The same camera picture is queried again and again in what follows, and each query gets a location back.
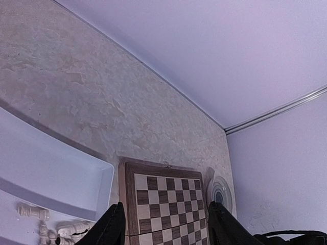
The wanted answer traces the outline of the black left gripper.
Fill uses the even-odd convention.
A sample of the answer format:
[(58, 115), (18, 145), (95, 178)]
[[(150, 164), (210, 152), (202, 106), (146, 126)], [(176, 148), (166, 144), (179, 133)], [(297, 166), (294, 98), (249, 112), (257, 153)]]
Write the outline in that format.
[(208, 208), (209, 244), (255, 245), (326, 245), (326, 233), (283, 230), (252, 236), (221, 204), (212, 201)]

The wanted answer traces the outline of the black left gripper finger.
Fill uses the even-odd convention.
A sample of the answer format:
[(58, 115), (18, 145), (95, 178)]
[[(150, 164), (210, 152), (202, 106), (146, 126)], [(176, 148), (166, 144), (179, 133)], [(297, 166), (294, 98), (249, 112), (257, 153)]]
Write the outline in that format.
[(80, 240), (80, 245), (125, 244), (126, 218), (122, 202), (113, 204)]

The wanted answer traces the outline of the white plastic divided tray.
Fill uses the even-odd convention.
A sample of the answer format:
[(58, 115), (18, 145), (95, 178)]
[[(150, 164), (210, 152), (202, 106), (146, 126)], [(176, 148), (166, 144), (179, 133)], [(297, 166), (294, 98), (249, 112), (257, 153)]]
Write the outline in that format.
[(1, 110), (1, 244), (38, 244), (40, 220), (20, 204), (47, 209), (47, 227), (96, 222), (109, 207), (114, 167)]

